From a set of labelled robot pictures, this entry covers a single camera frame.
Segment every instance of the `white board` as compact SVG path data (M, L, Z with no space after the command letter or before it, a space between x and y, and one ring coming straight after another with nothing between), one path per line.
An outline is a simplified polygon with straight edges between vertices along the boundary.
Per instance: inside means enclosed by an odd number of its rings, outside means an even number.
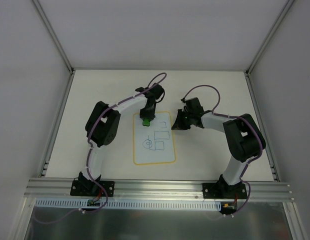
M169 112L156 112L150 126L143 126L138 113L133 116L133 161L136 165L168 164L176 160Z
M76 70L66 107L51 153L46 177L75 178L85 166L89 145L85 125L98 101L117 103L146 87L159 70ZM162 82L165 98L156 105L157 112L170 112L172 122L181 98L200 84L215 86L221 100L217 113L250 114L257 123L251 96L243 72L167 71ZM198 97L205 110L212 109L217 94L206 87L197 88L189 98ZM120 117L114 141L107 146L101 174L105 179L140 180L218 180L225 171L231 153L224 133L192 126L187 131L173 131L176 161L173 164L136 165L133 161L133 115ZM243 179L273 181L266 153L252 162Z

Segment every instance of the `white surface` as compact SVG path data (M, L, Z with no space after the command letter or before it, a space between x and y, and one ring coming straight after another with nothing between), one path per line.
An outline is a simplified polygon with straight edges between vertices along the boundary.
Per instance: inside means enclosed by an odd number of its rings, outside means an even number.
M136 165L173 163L176 160L171 116L156 112L150 126L143 126L140 114L133 116L133 161Z
M310 0L296 1L252 73L262 118L310 239Z
M85 165L89 145L85 124L95 106L102 100L115 103L130 96L138 87L145 87L161 71L137 70L77 70L59 127L55 146L46 173L47 177L75 178ZM167 71L162 83L164 100L156 106L158 112L171 113L176 119L180 99L195 85L209 84L219 89L221 102L217 112L255 116L247 83L242 72ZM189 97L199 97L205 109L217 102L217 94L208 87L196 89ZM148 180L217 180L226 169L231 154L225 134L192 127L175 131L176 162L138 166L133 163L133 114L119 123L115 140L108 145L102 166L106 179ZM266 154L251 164L245 176L250 181L272 181Z
M287 0L41 0L73 67L246 70Z
M31 2L0 0L0 240L12 239L68 75Z

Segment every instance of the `robotic arm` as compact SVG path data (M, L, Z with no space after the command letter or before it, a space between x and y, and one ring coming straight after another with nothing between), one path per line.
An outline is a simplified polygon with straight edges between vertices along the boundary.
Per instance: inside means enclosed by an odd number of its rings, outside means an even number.
M241 174L247 162L260 153L259 141L242 120L215 115L210 110L204 111L197 97L188 100L183 98L181 101L185 106L178 110L172 130L188 130L191 125L195 125L202 129L214 129L225 133L231 153L230 161L224 173L209 191L218 198L234 198L242 183ZM251 125L262 143L262 148L265 149L265 140L252 116L244 114L240 117Z
M140 110L139 117L143 120L143 126L149 127L151 121L155 118L156 104L158 99L163 96L165 93L164 89L159 85L152 86L149 91L145 92L147 88L139 87L135 90L134 96L132 99L123 102L122 104L117 105L113 109L110 109L106 112L102 119L99 119L101 114L109 108L109 105L99 101L85 126L87 132L87 137L92 131L94 124L98 121L93 133L91 134L91 143L92 148L90 155L88 155L89 166L83 168L83 170L78 175L78 183L76 192L83 193L86 196L95 196L98 192L98 186L92 181L91 177L95 181L100 181L101 168L103 159L106 153L106 146L109 145L114 138L116 137L119 122L122 115L127 113L135 113Z

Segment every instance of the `whiteboard with yellow border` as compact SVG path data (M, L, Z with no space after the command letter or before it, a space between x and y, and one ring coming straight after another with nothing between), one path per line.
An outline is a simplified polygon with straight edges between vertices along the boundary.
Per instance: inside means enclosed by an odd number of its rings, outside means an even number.
M136 165L168 164L176 161L171 115L156 112L150 126L143 126L138 113L133 116L133 161Z

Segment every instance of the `vent grille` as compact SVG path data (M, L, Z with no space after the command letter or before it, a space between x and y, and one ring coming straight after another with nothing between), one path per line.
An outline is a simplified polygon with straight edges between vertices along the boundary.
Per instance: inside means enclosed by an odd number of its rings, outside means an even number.
M36 207L50 208L86 208L95 209L98 206L87 206L88 199L38 198ZM147 210L192 210L220 211L218 201L160 201L160 200L116 200L110 199L105 209L147 209Z

